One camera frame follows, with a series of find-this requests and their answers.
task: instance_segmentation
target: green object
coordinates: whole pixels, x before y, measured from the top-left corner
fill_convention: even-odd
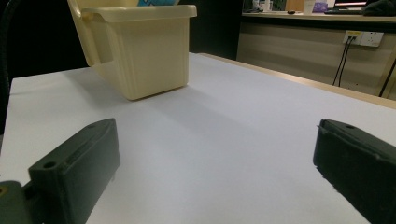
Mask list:
[[[396,223],[396,147],[349,124],[323,119],[314,164],[368,221]]]
[[[119,166],[115,120],[90,124],[31,166],[23,189],[0,183],[0,223],[85,223]]]

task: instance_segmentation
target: beige plastic bin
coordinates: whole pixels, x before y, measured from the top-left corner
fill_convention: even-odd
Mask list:
[[[136,7],[137,0],[68,0],[88,66],[136,100],[185,86],[195,6]]]

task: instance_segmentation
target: white tabletop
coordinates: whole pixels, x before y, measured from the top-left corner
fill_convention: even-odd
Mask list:
[[[321,119],[396,145],[396,110],[190,55],[187,87],[129,102],[91,68],[13,81],[0,181],[115,118],[121,166],[88,223],[366,223],[312,162]]]

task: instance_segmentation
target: wall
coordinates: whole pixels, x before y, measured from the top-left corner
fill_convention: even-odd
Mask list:
[[[345,30],[243,22],[237,61],[332,84],[344,35]],[[351,46],[341,87],[375,94],[395,44],[396,35],[385,34],[379,48]]]

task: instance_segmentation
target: desk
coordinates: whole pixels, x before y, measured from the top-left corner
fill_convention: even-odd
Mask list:
[[[341,87],[378,96],[394,62],[395,17],[244,13],[237,61],[332,84],[346,30],[384,33],[380,46],[352,45]],[[395,100],[394,79],[382,97]]]
[[[91,68],[14,79],[0,181],[26,184],[30,165],[107,118],[121,166],[90,224],[366,223],[313,165],[317,125],[396,145],[393,108],[191,54],[187,87],[136,102]]]

